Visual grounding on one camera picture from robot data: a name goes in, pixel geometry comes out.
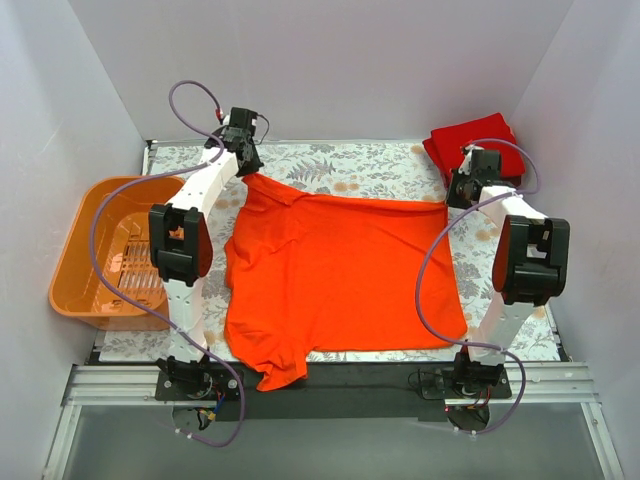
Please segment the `orange t-shirt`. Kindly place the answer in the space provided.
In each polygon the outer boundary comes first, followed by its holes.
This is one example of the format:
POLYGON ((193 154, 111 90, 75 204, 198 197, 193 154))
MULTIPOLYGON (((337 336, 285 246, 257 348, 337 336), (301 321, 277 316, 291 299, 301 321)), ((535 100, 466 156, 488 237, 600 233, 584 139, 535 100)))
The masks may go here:
POLYGON ((244 182, 225 337, 260 391, 304 378, 311 352, 436 349, 466 334, 445 205, 244 182))

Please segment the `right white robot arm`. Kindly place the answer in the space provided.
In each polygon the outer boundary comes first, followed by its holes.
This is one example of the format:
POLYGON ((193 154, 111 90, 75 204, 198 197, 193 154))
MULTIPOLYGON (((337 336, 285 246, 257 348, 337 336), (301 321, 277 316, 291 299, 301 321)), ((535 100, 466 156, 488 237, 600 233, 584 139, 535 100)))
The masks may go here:
POLYGON ((498 227, 500 237, 492 266, 494 293, 479 327, 456 354, 454 389, 475 397, 501 383, 509 348, 537 307, 559 296, 566 285, 570 225, 531 207, 501 177, 497 150, 472 145, 452 171, 446 197, 450 207, 473 206, 498 227))

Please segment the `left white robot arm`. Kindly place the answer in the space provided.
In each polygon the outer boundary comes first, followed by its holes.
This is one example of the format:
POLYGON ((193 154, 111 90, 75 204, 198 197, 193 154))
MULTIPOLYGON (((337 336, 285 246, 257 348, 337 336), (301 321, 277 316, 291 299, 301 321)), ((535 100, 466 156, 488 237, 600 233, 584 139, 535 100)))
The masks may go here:
POLYGON ((181 189, 150 209, 150 258, 168 300, 173 324, 168 356, 175 361, 199 362, 208 349, 202 290, 213 244, 207 219, 229 181, 263 166, 254 140, 258 118, 253 110, 233 107, 220 130, 222 144, 209 141, 181 189))

